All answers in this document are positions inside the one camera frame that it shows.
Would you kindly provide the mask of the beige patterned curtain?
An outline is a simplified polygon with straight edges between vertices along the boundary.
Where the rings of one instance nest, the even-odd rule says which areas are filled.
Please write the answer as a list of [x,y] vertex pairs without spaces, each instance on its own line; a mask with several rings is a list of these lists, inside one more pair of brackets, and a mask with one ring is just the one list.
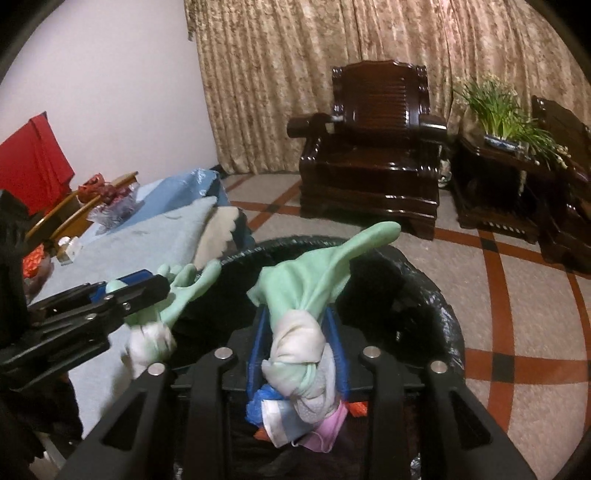
[[494,76],[590,118],[590,83],[525,1],[188,1],[209,120],[229,173],[297,170],[291,117],[332,108],[332,71],[361,61],[423,65],[431,110],[456,127],[461,81]]

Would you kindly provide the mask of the red cloth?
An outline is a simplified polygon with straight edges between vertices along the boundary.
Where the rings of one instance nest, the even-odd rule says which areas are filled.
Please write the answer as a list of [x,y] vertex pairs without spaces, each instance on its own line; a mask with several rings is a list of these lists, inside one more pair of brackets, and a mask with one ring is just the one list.
[[71,192],[73,177],[46,112],[30,118],[1,144],[1,189],[20,200],[30,214],[58,205]]

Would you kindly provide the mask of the wooden sideboard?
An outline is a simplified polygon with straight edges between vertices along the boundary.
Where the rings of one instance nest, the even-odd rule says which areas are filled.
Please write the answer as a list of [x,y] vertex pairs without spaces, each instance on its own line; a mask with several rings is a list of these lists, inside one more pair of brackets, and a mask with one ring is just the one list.
[[[119,176],[115,180],[106,181],[115,187],[129,185],[136,181],[137,171]],[[25,241],[27,252],[32,252],[42,244],[48,252],[58,249],[58,240],[64,236],[80,237],[90,226],[88,213],[100,202],[98,196],[87,204],[81,204],[77,199],[77,189],[70,192],[50,211],[36,220],[27,232]]]

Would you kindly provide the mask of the glass dish under packet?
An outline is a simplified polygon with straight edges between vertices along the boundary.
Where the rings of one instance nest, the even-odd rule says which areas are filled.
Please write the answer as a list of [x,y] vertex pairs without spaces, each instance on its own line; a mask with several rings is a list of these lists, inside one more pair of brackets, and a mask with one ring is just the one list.
[[51,258],[49,256],[44,256],[39,264],[37,273],[30,278],[24,279],[24,293],[28,302],[39,293],[52,273],[52,269]]

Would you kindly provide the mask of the black bin with liner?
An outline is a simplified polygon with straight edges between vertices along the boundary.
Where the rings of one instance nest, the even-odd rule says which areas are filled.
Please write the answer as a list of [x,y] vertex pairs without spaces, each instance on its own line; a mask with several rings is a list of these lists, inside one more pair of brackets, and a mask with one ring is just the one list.
[[[295,236],[269,240],[226,257],[214,286],[190,303],[174,328],[178,348],[171,364],[187,370],[203,355],[228,344],[231,333],[249,327],[258,306],[247,298],[260,271],[305,252],[335,246],[335,239]],[[437,286],[391,246],[363,254],[335,307],[342,324],[362,331],[367,342],[413,367],[442,357],[462,371],[465,345],[459,322]],[[349,418],[331,453],[276,448],[256,440],[245,420],[249,401],[228,402],[228,479],[363,479],[369,418]]]

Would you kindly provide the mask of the dark red apples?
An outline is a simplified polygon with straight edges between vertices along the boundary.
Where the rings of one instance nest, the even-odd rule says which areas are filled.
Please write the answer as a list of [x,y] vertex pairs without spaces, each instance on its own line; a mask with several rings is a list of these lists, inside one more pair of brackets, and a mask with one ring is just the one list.
[[131,193],[128,186],[115,187],[112,184],[103,184],[98,188],[98,194],[105,205],[117,203]]

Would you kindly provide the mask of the blue plastic table cover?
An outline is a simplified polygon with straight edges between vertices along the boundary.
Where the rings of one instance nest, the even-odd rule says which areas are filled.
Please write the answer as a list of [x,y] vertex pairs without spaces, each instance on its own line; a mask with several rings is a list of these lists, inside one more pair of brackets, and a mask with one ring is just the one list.
[[230,206],[228,194],[221,182],[221,174],[214,170],[195,168],[140,186],[136,196],[139,208],[128,219],[110,230],[98,226],[89,227],[80,237],[81,243],[86,246],[105,235],[187,206],[204,197],[214,197],[216,207]]

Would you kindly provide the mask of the pink face mask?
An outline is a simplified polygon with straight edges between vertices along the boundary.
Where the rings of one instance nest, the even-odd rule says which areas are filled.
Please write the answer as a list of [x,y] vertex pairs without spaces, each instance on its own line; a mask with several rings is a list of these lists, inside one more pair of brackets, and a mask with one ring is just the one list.
[[346,408],[346,403],[341,401],[331,416],[325,418],[315,429],[305,434],[301,439],[294,441],[291,445],[303,447],[315,453],[331,452],[347,416],[348,408]]

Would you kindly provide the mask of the green rubber glove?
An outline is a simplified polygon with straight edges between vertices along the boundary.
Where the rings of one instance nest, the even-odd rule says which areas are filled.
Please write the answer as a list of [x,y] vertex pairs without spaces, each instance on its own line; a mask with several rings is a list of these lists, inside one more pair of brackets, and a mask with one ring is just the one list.
[[166,298],[125,318],[130,328],[126,362],[133,379],[152,364],[171,357],[176,349],[173,326],[187,305],[204,296],[215,283],[221,274],[221,263],[211,260],[200,271],[193,264],[163,264],[157,274],[168,282]]
[[247,296],[269,309],[273,342],[262,372],[294,406],[305,423],[317,424],[337,408],[337,373],[329,341],[322,333],[325,308],[349,282],[349,263],[396,241],[401,226],[378,223],[340,246],[315,249],[294,260],[264,267]]

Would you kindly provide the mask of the light blue tablecloth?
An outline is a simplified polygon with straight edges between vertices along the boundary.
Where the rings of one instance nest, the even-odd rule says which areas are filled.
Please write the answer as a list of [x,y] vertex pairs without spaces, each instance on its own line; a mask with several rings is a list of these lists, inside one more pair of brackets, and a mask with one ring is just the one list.
[[[216,199],[205,197],[104,235],[85,245],[73,263],[53,269],[34,298],[36,302],[67,289],[110,281],[145,269],[154,273],[163,264],[186,265],[193,260],[197,241]],[[83,433],[88,434],[120,394],[116,382],[124,375],[121,361],[129,329],[119,327],[108,337],[110,347],[69,372]]]

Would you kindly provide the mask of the blue crumpled wrapper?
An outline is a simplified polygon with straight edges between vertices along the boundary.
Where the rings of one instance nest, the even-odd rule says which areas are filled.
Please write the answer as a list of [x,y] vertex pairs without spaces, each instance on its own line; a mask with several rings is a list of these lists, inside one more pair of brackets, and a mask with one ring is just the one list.
[[256,427],[263,427],[263,401],[283,400],[283,395],[277,392],[273,386],[264,384],[256,390],[252,400],[247,403],[245,408],[245,420]]

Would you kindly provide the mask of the dark wooden side table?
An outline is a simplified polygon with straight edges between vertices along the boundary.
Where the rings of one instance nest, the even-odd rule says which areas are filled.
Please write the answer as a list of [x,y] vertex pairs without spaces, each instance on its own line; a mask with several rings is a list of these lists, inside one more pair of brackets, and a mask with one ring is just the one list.
[[482,137],[457,136],[451,160],[451,190],[461,227],[535,243],[552,172]]

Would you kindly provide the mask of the green potted plant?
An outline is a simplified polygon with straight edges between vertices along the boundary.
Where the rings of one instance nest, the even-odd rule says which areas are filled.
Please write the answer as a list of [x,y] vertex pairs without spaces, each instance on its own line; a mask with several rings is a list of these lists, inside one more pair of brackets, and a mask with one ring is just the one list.
[[476,115],[485,135],[516,144],[527,158],[566,169],[568,149],[539,127],[522,108],[519,95],[498,77],[465,79],[456,93]]

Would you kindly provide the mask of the glass fruit bowl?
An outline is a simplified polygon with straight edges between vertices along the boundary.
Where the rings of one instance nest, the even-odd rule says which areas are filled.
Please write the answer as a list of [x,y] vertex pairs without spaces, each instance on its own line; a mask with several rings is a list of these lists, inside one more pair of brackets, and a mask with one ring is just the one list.
[[139,184],[133,182],[125,186],[131,189],[131,193],[117,203],[105,205],[98,196],[100,202],[88,213],[87,219],[106,230],[110,230],[126,221],[139,208],[140,203],[137,201]]

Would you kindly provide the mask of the tissue box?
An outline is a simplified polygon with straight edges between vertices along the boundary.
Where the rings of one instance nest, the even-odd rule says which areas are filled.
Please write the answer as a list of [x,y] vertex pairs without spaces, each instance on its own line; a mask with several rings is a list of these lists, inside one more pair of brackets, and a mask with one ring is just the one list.
[[58,240],[56,258],[61,265],[68,265],[75,261],[83,248],[77,236],[64,236]]

